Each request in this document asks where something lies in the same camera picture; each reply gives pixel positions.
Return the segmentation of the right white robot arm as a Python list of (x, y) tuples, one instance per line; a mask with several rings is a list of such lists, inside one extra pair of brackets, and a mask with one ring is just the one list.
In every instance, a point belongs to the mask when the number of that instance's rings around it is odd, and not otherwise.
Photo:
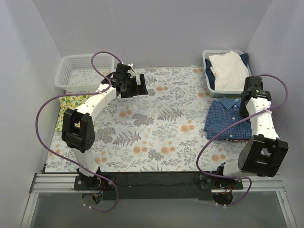
[(249, 117), (260, 111), (262, 114), (250, 118), (252, 136), (239, 154), (238, 160), (223, 163), (217, 168), (215, 184), (225, 189), (233, 182), (232, 177), (269, 177), (276, 175), (288, 151), (288, 143), (280, 140), (275, 131), (271, 106), (271, 95), (263, 89), (262, 78), (250, 76), (245, 79), (241, 94), (239, 114)]

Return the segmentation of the blue checkered long sleeve shirt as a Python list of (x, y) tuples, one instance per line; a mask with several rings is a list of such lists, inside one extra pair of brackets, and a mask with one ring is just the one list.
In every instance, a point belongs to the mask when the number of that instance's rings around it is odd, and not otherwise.
[[(210, 140), (216, 134), (243, 119), (239, 114), (241, 100), (223, 97), (214, 100), (209, 108), (204, 125), (206, 138)], [(252, 136), (250, 121), (242, 122), (221, 134), (217, 140), (243, 141)]]

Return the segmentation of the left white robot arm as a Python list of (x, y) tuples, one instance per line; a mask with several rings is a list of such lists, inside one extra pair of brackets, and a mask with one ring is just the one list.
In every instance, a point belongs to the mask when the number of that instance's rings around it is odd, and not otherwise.
[(99, 113), (116, 97), (131, 98), (148, 95), (144, 74), (137, 83), (132, 64), (117, 64), (116, 71), (102, 80), (97, 94), (90, 96), (76, 109), (66, 109), (63, 115), (62, 140), (72, 149), (80, 164), (77, 173), (89, 189), (96, 190), (101, 185), (101, 174), (95, 161), (92, 146), (95, 142), (94, 121)]

